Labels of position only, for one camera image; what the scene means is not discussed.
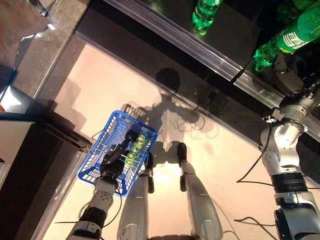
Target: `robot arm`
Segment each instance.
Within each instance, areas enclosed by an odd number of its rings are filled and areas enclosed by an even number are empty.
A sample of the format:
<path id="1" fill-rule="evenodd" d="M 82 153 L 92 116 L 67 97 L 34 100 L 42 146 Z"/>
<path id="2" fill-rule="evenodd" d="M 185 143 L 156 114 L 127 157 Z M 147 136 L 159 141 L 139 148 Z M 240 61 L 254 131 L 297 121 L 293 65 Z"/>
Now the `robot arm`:
<path id="1" fill-rule="evenodd" d="M 262 162 L 272 180 L 275 202 L 280 206 L 274 217 L 281 240 L 320 239 L 320 211 L 306 186 L 296 150 L 305 130 L 304 119 L 319 103 L 320 88 L 306 89 L 286 97 L 279 109 L 265 118 L 271 127 L 261 134 L 265 148 Z"/>
<path id="2" fill-rule="evenodd" d="M 134 142 L 137 133 L 128 131 L 125 140 L 113 146 L 104 156 L 100 166 L 100 177 L 95 180 L 94 193 L 80 220 L 74 225 L 66 240 L 99 240 L 107 213 L 113 204 L 113 194 L 118 187 L 117 178 L 125 166 L 126 148 Z"/>

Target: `white floor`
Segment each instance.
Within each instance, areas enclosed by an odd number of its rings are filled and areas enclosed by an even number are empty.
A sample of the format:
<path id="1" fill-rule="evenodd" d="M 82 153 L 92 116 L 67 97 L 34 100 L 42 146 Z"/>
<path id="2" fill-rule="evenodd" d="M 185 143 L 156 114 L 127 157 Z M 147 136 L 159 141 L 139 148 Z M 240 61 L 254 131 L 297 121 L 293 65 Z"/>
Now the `white floor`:
<path id="1" fill-rule="evenodd" d="M 154 169 L 155 192 L 149 194 L 149 236 L 190 234 L 187 194 L 180 191 L 181 170 L 172 162 L 174 141 L 188 146 L 188 160 L 202 180 L 216 209 L 224 231 L 235 231 L 240 240 L 269 240 L 271 237 L 257 225 L 235 222 L 253 217 L 262 224 L 274 223 L 277 209 L 273 188 L 266 185 L 236 183 L 260 155 L 255 147 L 233 132 L 204 116 L 197 116 L 175 99 L 165 98 L 157 87 L 119 64 L 111 57 L 86 46 L 56 98 L 55 112 L 75 124 L 75 129 L 92 136 L 106 124 L 114 110 L 124 104 L 145 107 L 152 114 L 149 125 L 159 128 L 153 153 L 158 162 Z M 247 177 L 251 181 L 270 182 L 260 162 Z M 317 201 L 319 192 L 314 192 Z M 77 221 L 81 207 L 93 194 L 93 188 L 77 180 L 49 227 L 45 240 L 65 239 Z M 118 211 L 120 199 L 108 212 L 106 222 Z M 115 240 L 120 214 L 103 229 L 105 240 Z M 266 227 L 274 236 L 275 227 Z M 227 232 L 224 240 L 238 239 Z"/>

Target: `cable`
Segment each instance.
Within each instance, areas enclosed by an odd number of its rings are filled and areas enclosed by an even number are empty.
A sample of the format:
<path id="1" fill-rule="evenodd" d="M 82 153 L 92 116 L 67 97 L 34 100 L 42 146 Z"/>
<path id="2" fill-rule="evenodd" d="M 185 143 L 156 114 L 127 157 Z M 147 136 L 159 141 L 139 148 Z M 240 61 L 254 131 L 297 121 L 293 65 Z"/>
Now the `cable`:
<path id="1" fill-rule="evenodd" d="M 258 222 L 256 219 L 254 219 L 253 217 L 247 216 L 243 219 L 234 219 L 235 222 L 238 223 L 242 223 L 242 224 L 248 224 L 248 222 L 243 222 L 246 219 L 251 219 L 253 221 L 256 222 L 257 225 L 259 225 L 272 239 L 277 240 L 277 238 L 275 236 L 273 236 L 265 227 L 263 224 L 260 224 L 260 222 Z"/>
<path id="2" fill-rule="evenodd" d="M 235 235 L 235 237 L 236 237 L 238 240 L 240 240 L 240 238 L 238 237 L 238 235 L 237 235 L 234 231 L 228 230 L 228 231 L 224 231 L 223 233 L 224 233 L 224 234 L 232 233 L 232 234 Z"/>
<path id="3" fill-rule="evenodd" d="M 80 218 L 81 218 L 81 215 L 82 215 L 82 211 L 89 205 L 89 201 L 85 204 L 85 205 L 83 205 L 82 206 L 82 208 L 80 209 L 80 211 L 79 211 L 79 214 L 78 214 L 78 219 L 80 220 Z"/>
<path id="4" fill-rule="evenodd" d="M 229 233 L 229 232 L 233 233 L 233 234 L 236 236 L 236 238 L 237 238 L 238 240 L 240 240 L 240 238 L 239 238 L 238 235 L 236 234 L 236 230 L 235 230 L 234 227 L 232 226 L 232 224 L 231 224 L 229 218 L 227 217 L 225 211 L 223 211 L 223 209 L 219 206 L 219 204 L 218 204 L 212 197 L 210 197 L 210 198 L 211 198 L 211 201 L 218 207 L 218 209 L 220 209 L 220 211 L 222 212 L 222 214 L 224 215 L 225 219 L 227 220 L 227 222 L 229 223 L 229 225 L 230 225 L 230 227 L 231 227 L 231 229 L 232 229 L 232 231 L 231 231 L 231 230 L 228 230 L 228 231 L 225 231 L 225 232 L 226 232 L 226 233 L 227 233 L 227 232 L 228 232 L 228 233 Z"/>
<path id="5" fill-rule="evenodd" d="M 76 224 L 77 221 L 57 221 L 54 224 Z"/>
<path id="6" fill-rule="evenodd" d="M 121 196 L 121 194 L 120 194 L 119 188 L 116 187 L 116 189 L 118 190 L 119 195 L 120 195 L 120 207 L 119 207 L 119 210 L 118 210 L 118 212 L 116 213 L 116 215 L 114 216 L 114 218 L 112 218 L 112 220 L 111 220 L 110 222 L 108 222 L 106 225 L 104 225 L 102 228 L 104 228 L 104 227 L 108 226 L 109 224 L 111 224 L 111 223 L 116 219 L 116 217 L 118 216 L 118 214 L 119 214 L 119 212 L 120 212 L 120 210 L 121 210 L 121 207 L 122 207 L 122 196 Z"/>
<path id="7" fill-rule="evenodd" d="M 90 202 L 87 202 L 85 205 L 83 205 L 79 211 L 79 214 L 78 214 L 78 219 L 80 220 L 81 218 L 81 213 L 82 211 L 85 209 L 86 206 L 89 205 Z M 76 224 L 77 221 L 58 221 L 58 222 L 55 222 L 55 224 Z"/>
<path id="8" fill-rule="evenodd" d="M 267 150 L 267 147 L 269 145 L 269 140 L 270 140 L 270 136 L 271 136 L 271 132 L 272 132 L 272 125 L 269 124 L 269 133 L 268 133 L 268 138 L 266 140 L 266 144 L 265 147 L 262 151 L 262 153 L 260 154 L 260 156 L 258 157 L 258 159 L 255 161 L 255 163 L 250 167 L 249 171 L 242 177 L 240 178 L 238 181 L 236 181 L 237 183 L 255 183 L 255 184 L 264 184 L 264 185 L 270 185 L 269 183 L 264 183 L 264 182 L 259 182 L 259 181 L 242 181 L 246 176 L 248 176 L 248 174 L 252 171 L 252 169 L 254 169 L 254 167 L 257 165 L 257 163 L 259 162 L 259 160 L 262 158 L 263 154 L 265 153 L 265 151 Z"/>
<path id="9" fill-rule="evenodd" d="M 245 217 L 244 219 L 234 219 L 234 221 L 242 223 L 242 224 L 258 225 L 258 226 L 261 225 L 264 227 L 275 227 L 276 226 L 275 224 L 258 224 L 258 223 L 253 223 L 253 222 L 246 222 L 246 221 L 244 221 L 246 219 L 252 219 L 252 217 L 248 216 L 248 217 Z"/>

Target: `blue basket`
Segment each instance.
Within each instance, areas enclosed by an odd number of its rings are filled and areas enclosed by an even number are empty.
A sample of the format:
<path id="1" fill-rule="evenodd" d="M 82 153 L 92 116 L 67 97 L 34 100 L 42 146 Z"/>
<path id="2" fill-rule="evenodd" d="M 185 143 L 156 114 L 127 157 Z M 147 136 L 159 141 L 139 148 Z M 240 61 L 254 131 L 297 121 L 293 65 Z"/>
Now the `blue basket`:
<path id="1" fill-rule="evenodd" d="M 134 130 L 138 134 L 144 135 L 146 139 L 143 148 L 136 158 L 138 165 L 131 167 L 124 166 L 122 174 L 117 179 L 120 192 L 116 190 L 114 194 L 117 196 L 121 194 L 121 196 L 125 197 L 135 182 L 148 153 L 155 144 L 158 133 L 153 128 L 137 121 L 122 111 L 114 111 L 111 114 L 97 141 L 85 157 L 76 177 L 94 186 L 94 181 L 100 176 L 100 165 L 105 154 L 112 145 L 122 143 L 128 130 Z"/>

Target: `green bottle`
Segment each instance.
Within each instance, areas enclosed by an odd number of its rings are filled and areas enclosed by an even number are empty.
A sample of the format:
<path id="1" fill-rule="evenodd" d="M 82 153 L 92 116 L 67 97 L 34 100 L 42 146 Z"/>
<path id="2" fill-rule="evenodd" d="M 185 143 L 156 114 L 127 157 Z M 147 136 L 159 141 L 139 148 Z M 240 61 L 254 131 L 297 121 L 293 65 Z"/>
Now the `green bottle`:
<path id="1" fill-rule="evenodd" d="M 223 0 L 198 0 L 192 14 L 196 30 L 204 35 L 207 28 L 214 22 L 216 12 Z"/>
<path id="2" fill-rule="evenodd" d="M 290 24 L 296 17 L 299 16 L 304 10 L 314 4 L 317 0 L 286 0 L 278 7 L 279 22 Z"/>
<path id="3" fill-rule="evenodd" d="M 271 66 L 277 53 L 290 54 L 320 36 L 320 1 L 254 53 L 255 70 Z"/>
<path id="4" fill-rule="evenodd" d="M 126 156 L 126 159 L 124 161 L 124 165 L 128 168 L 130 167 L 136 167 L 138 165 L 137 157 L 140 152 L 140 150 L 143 148 L 146 142 L 146 137 L 142 134 L 139 134 L 136 138 L 135 142 L 132 144 L 129 153 Z"/>

